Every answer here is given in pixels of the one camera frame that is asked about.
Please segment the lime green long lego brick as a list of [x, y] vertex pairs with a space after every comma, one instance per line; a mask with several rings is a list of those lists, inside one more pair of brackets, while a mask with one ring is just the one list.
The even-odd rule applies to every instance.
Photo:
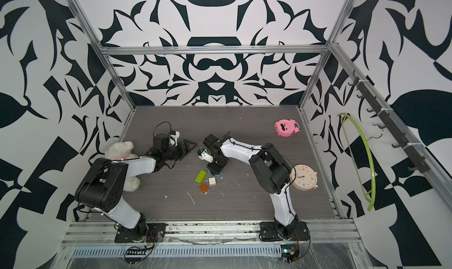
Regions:
[[201, 170], [195, 178], [195, 182], [201, 184], [207, 175], [207, 171]]

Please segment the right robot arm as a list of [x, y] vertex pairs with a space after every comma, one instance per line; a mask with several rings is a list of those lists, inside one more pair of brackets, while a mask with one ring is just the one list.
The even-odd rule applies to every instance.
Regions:
[[203, 144], [204, 147], [197, 154], [200, 159], [207, 161], [207, 168], [212, 175], [219, 175], [230, 159], [251, 167], [259, 185], [270, 195], [277, 229], [285, 236], [291, 235], [298, 224], [290, 197], [292, 168], [275, 146], [270, 143], [251, 145], [229, 135], [217, 138], [213, 134], [207, 136]]

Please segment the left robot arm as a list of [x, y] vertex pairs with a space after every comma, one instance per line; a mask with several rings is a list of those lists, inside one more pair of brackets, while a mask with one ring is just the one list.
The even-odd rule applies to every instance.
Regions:
[[196, 147], [197, 143], [184, 139], [175, 145], [158, 143], [138, 158], [96, 159], [78, 186], [75, 201], [103, 213], [120, 230], [143, 237], [148, 231], [145, 216], [122, 197], [126, 179], [158, 172], [168, 161], [181, 161]]

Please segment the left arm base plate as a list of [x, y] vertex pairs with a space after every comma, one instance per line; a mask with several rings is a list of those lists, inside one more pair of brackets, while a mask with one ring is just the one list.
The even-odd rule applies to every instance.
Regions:
[[133, 229], [127, 229], [116, 224], [117, 231], [114, 242], [124, 243], [154, 243], [165, 237], [166, 223], [138, 223]]

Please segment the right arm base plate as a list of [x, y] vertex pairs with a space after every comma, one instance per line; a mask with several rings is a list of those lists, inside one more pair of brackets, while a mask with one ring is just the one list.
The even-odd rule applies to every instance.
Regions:
[[308, 241], [310, 232], [307, 224], [297, 219], [288, 226], [283, 226], [276, 221], [261, 222], [259, 239], [263, 242]]

